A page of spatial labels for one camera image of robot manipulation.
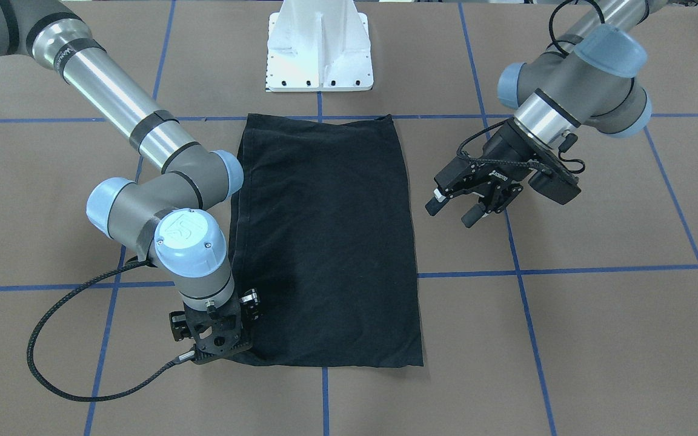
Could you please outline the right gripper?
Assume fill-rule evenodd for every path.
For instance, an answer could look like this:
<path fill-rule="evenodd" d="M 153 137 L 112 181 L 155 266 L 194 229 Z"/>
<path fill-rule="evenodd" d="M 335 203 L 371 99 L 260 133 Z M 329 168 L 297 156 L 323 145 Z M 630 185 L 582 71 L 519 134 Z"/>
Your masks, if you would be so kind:
<path fill-rule="evenodd" d="M 192 361 L 203 365 L 248 351 L 253 345 L 251 328 L 259 318 L 260 298 L 255 289 L 241 296 L 234 292 L 222 306 L 209 301 L 205 311 L 185 305 L 183 310 L 171 312 L 173 339 L 194 340 L 190 350 L 172 362 L 178 365 Z"/>

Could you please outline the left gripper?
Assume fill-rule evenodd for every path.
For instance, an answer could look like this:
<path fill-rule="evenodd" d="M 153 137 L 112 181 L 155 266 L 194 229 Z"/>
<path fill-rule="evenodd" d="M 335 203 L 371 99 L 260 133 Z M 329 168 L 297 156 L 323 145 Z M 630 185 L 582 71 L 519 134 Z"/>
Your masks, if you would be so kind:
<path fill-rule="evenodd" d="M 471 228 L 486 215 L 506 209 L 522 190 L 521 181 L 545 168 L 537 158 L 549 153 L 535 144 L 515 118 L 493 127 L 496 132 L 479 157 L 471 156 L 465 146 L 482 137 L 482 131 L 464 140 L 455 157 L 435 175 L 437 188 L 425 204 L 430 216 L 437 215 L 454 197 L 476 194 L 479 201 L 462 216 L 463 226 Z"/>

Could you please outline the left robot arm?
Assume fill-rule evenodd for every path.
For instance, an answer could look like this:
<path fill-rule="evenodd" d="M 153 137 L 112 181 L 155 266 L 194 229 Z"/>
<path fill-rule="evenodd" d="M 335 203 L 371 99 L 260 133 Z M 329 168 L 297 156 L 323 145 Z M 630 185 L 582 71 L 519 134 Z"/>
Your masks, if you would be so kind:
<path fill-rule="evenodd" d="M 435 216 L 455 197 L 475 195 L 477 202 L 462 216 L 465 227 L 501 213 L 523 190 L 526 181 L 564 205 L 580 194 L 579 174 L 585 163 L 570 169 L 565 153 L 576 143 L 579 127 L 624 138 L 645 128 L 652 101 L 637 75 L 647 52 L 631 29 L 666 6 L 665 1 L 592 1 L 592 11 L 557 35 L 549 21 L 550 44 L 529 63 L 510 64 L 497 84 L 497 97 L 512 116 L 471 136 L 491 136 L 479 156 L 467 141 L 434 177 L 434 196 L 426 210 Z"/>

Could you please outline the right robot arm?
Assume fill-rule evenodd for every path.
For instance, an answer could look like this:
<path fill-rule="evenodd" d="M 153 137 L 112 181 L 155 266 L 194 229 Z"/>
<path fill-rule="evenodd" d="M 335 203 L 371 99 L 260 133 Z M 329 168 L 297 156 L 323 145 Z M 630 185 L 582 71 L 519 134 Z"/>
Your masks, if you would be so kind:
<path fill-rule="evenodd" d="M 219 115 L 207 92 L 178 80 L 188 45 L 250 48 L 269 4 L 78 3 L 102 46 L 179 115 Z M 91 189 L 132 179 L 139 156 L 109 122 L 52 72 L 0 59 L 0 377 L 28 378 L 25 348 L 37 320 L 64 292 L 128 254 L 85 217 Z"/>

